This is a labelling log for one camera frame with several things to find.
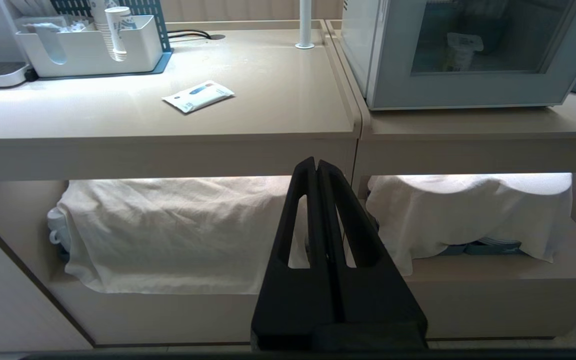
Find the lower shelf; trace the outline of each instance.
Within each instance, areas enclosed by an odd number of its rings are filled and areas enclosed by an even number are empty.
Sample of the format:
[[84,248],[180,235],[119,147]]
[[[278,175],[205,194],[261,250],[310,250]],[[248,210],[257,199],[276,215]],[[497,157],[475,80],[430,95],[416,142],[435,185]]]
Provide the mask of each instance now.
[[[428,338],[548,338],[576,326],[576,224],[554,264],[525,255],[414,260],[405,279]],[[99,345],[250,340],[257,297],[94,292],[63,271],[50,291]]]

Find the white organizer tray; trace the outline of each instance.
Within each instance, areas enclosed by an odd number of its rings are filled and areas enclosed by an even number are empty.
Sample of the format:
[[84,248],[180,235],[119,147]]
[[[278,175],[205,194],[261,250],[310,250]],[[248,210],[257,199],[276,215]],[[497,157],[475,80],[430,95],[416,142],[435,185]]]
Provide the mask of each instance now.
[[51,59],[39,35],[18,32],[16,36],[42,78],[86,76],[152,71],[162,57],[162,44],[154,16],[134,15],[136,29],[120,30],[127,57],[117,61],[110,57],[100,31],[91,24],[82,32],[56,34],[65,54],[65,62]]

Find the countertop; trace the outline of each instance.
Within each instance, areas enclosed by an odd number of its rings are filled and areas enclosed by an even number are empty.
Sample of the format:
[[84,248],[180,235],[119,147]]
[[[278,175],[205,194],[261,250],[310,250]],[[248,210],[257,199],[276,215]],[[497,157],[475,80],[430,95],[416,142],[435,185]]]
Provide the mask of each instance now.
[[576,139],[576,94],[551,107],[371,111],[364,132],[402,141]]
[[[0,89],[0,141],[174,138],[175,141],[356,139],[323,33],[299,50],[297,29],[221,30],[173,39],[164,73],[37,80]],[[183,114],[162,97],[213,80],[235,96]]]

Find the white pole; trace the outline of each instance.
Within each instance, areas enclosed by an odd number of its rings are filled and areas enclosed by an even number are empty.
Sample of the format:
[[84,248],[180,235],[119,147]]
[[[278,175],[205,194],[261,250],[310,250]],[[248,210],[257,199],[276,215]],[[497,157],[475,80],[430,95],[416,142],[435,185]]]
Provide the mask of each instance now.
[[311,41],[311,22],[313,20],[312,0],[299,0],[299,49],[311,49],[315,45]]

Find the black cable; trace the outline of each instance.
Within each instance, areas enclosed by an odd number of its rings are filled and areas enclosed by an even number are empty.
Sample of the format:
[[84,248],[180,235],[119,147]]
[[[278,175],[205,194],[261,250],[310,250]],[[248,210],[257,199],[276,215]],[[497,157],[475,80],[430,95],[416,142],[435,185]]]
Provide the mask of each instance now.
[[212,40],[213,37],[210,36],[210,34],[208,34],[208,32],[205,32],[204,30],[196,30],[196,29],[181,29],[181,30],[174,30],[174,31],[169,31],[168,32],[168,38],[178,38],[182,36],[190,36],[190,35],[183,35],[183,34],[176,34],[176,33],[199,33],[199,34],[195,34],[194,36],[198,36],[198,37],[204,37],[208,40]]
[[183,37],[201,37],[204,39],[208,39],[211,40],[210,37],[204,35],[204,34],[199,34],[199,33],[193,33],[193,32],[186,32],[185,34],[174,34],[174,35],[168,35],[169,39],[176,39],[176,38],[183,38]]

